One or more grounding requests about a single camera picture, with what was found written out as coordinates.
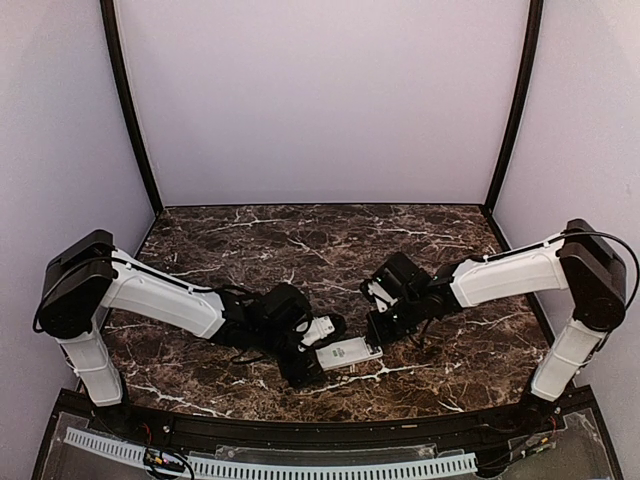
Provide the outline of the white remote control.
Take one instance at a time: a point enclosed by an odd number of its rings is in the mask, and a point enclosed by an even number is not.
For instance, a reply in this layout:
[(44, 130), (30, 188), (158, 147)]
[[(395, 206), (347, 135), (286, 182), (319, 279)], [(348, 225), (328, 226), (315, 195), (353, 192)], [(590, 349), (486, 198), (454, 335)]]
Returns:
[(364, 337), (334, 342), (317, 349), (315, 353), (324, 371), (349, 367), (383, 356), (382, 348), (370, 345)]

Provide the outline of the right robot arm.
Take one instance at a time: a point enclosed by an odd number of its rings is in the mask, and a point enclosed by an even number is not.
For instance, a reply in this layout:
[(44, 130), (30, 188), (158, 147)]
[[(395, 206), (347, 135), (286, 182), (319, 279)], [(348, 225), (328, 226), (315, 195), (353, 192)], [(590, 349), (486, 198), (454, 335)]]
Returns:
[(375, 346), (416, 332), (419, 324), (504, 298), (567, 291), (573, 310), (533, 373), (528, 396), (510, 413), (521, 434), (549, 416), (574, 376), (625, 320), (639, 287), (627, 284), (627, 267), (615, 246), (622, 239), (581, 218), (542, 241), (495, 255), (470, 256), (428, 274), (404, 253), (389, 256), (360, 290), (374, 305), (367, 339)]

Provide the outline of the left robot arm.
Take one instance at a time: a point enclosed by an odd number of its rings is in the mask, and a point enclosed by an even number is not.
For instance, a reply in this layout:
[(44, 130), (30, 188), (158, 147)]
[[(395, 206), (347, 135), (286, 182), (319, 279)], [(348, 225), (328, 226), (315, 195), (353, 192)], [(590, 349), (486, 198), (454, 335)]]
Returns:
[(217, 345), (257, 350), (276, 358), (292, 386), (321, 374), (315, 354), (336, 328), (316, 317), (289, 284), (266, 294), (240, 287), (205, 288), (152, 269), (116, 248), (96, 230), (49, 262), (33, 329), (55, 338), (101, 417), (120, 436), (141, 427), (140, 412), (124, 398), (124, 383), (97, 325), (101, 309), (120, 309), (181, 328)]

